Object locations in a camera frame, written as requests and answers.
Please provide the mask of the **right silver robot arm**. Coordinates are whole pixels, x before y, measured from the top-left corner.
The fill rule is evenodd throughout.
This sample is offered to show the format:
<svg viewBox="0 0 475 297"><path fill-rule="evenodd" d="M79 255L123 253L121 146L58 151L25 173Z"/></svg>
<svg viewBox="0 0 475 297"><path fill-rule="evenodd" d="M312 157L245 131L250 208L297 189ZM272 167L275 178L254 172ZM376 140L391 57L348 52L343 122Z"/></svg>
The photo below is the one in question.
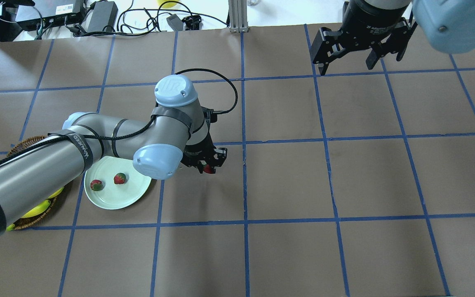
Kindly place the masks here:
<svg viewBox="0 0 475 297"><path fill-rule="evenodd" d="M331 57L370 50L370 70L389 54L401 61L417 29L441 53L470 52L475 49L475 0L350 0Z"/></svg>

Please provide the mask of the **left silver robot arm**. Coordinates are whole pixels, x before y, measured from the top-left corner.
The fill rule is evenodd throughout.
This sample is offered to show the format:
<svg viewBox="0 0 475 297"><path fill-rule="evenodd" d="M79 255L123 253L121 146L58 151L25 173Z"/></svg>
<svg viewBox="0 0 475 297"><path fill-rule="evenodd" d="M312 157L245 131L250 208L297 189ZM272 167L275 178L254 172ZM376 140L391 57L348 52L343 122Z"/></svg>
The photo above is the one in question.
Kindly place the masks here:
<svg viewBox="0 0 475 297"><path fill-rule="evenodd" d="M134 169L166 180L179 167L212 172L226 160L209 133L209 110L192 81L168 75L155 86L147 123L98 113L74 113L63 129L0 160L0 235L7 226L105 156L132 160Z"/></svg>

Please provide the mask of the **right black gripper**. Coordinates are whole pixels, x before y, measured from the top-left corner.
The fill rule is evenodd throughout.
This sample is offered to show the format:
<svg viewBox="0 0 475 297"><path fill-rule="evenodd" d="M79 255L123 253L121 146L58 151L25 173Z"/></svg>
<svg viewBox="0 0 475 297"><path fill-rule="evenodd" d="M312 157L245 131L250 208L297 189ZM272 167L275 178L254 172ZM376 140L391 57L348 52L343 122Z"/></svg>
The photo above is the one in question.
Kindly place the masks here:
<svg viewBox="0 0 475 297"><path fill-rule="evenodd" d="M389 53L396 55L396 60L401 61L417 27L413 17L403 17L410 3L410 0L346 1L339 30L339 57L371 49L366 59L369 70Z"/></svg>

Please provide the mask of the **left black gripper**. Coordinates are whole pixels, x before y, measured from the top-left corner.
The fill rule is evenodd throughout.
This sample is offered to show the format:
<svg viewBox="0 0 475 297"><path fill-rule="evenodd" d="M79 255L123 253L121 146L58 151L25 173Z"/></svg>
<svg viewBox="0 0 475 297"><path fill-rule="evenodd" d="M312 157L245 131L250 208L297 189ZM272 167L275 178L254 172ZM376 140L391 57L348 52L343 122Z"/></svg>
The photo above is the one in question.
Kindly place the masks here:
<svg viewBox="0 0 475 297"><path fill-rule="evenodd" d="M194 167L202 174L204 173L203 167L205 164L209 164L211 167L213 165L214 148L210 132L208 132L199 143L185 146L181 164Z"/></svg>

